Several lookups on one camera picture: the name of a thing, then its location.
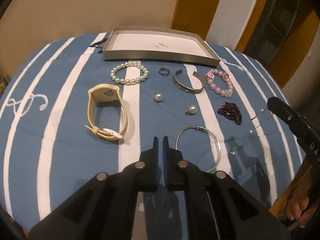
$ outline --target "table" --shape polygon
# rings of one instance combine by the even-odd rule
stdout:
[[[119,85],[129,126],[125,143],[105,141],[87,130],[87,91],[112,83],[110,70],[118,62],[105,62],[99,48],[88,47],[108,33],[89,34],[47,44],[37,49],[12,78],[0,101],[0,203],[27,230],[79,189],[95,174],[113,174],[135,162],[141,151],[152,148],[153,137],[168,136],[174,147],[186,126],[204,126],[219,138],[224,170],[267,208],[289,185],[305,153],[287,125],[265,109],[266,100],[285,100],[275,81],[256,60],[209,43],[222,59],[217,69],[230,74],[235,91],[221,97],[208,85],[198,95],[186,93],[172,82],[172,73],[183,69],[179,81],[199,86],[192,76],[204,76],[206,66],[144,62],[150,76],[134,86]],[[161,67],[170,69],[161,76]],[[139,76],[137,68],[122,69],[120,78]],[[215,83],[225,89],[217,77]],[[164,95],[154,101],[154,93]],[[237,125],[217,114],[224,102],[234,102],[242,113]],[[185,115],[190,105],[198,111]],[[118,104],[100,105],[95,114],[99,127],[119,130]],[[236,146],[234,156],[227,153]],[[179,141],[184,159],[207,169],[216,157],[214,140],[206,133],[187,130]],[[159,167],[163,169],[162,148]],[[157,193],[140,194],[133,239],[187,239],[183,192],[167,192],[163,174]]]

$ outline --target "pearl bracelet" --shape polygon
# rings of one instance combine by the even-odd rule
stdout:
[[[222,90],[218,88],[214,83],[214,75],[217,74],[222,77],[222,80],[227,83],[228,89]],[[220,94],[222,97],[228,97],[231,98],[232,92],[233,92],[233,85],[231,83],[231,79],[229,78],[228,73],[223,73],[222,71],[218,71],[217,69],[210,70],[206,75],[205,79],[207,80],[207,84],[210,85],[210,88],[212,90],[215,90],[217,94]]]
[[[133,78],[132,80],[130,79],[124,79],[124,78],[118,78],[116,76],[116,72],[122,68],[125,68],[125,67],[137,67],[139,68],[140,70],[143,71],[143,75],[140,76],[140,77],[137,77],[137,78]],[[135,85],[135,84],[138,84],[142,81],[144,81],[146,78],[148,78],[149,76],[149,71],[144,67],[142,66],[140,63],[136,62],[136,61],[129,61],[129,62],[125,62],[124,64],[120,64],[119,66],[113,68],[113,70],[111,70],[111,74],[110,74],[110,78],[116,82],[117,84],[124,84],[124,85]]]

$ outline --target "yellow watch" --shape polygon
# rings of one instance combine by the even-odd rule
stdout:
[[[90,126],[85,125],[86,128],[91,130],[94,134],[100,136],[109,141],[118,141],[123,138],[123,135],[127,131],[128,127],[128,117],[127,112],[124,108],[124,104],[120,95],[120,88],[115,85],[110,84],[99,84],[88,90],[89,102],[87,108],[87,117]],[[113,131],[111,129],[103,128],[100,129],[94,124],[93,115],[94,109],[97,102],[112,102],[114,100],[119,100],[121,107],[124,112],[125,124],[123,124],[122,130],[119,132]]]

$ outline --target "pink bead bracelet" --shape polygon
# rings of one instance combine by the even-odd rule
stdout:
[[[222,90],[213,83],[215,74],[222,77],[222,80],[227,83],[228,89]],[[234,87],[231,83],[231,79],[229,78],[229,74],[227,72],[223,73],[222,71],[218,71],[217,69],[212,69],[205,75],[205,79],[207,80],[207,84],[210,85],[210,88],[214,90],[217,94],[220,94],[222,97],[225,96],[231,98]]]

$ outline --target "small pearl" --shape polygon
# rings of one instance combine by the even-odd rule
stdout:
[[[162,99],[163,99],[163,95],[161,93],[159,93],[159,92],[155,93],[155,100],[157,102],[161,102]]]
[[[196,106],[189,106],[188,110],[187,110],[187,114],[195,114],[197,111],[197,107]]]

